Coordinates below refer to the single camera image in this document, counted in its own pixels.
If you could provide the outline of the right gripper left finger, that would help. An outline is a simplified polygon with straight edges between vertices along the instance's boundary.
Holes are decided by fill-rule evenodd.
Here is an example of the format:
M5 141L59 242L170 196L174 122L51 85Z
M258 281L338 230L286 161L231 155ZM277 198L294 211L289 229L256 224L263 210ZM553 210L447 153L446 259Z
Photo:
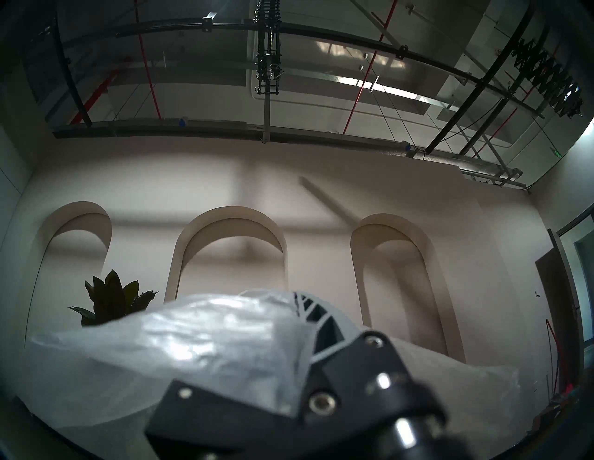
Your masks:
M257 447L306 426L302 417L277 415L175 379L144 435L153 447Z

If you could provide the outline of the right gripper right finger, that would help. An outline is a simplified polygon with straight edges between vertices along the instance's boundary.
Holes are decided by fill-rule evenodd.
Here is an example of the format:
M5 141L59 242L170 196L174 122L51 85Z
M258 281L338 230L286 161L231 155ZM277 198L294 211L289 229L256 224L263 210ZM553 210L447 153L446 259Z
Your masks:
M301 416L328 417L364 396L412 381L386 335L361 329L340 309L311 294L296 291L294 299L300 319L316 331Z

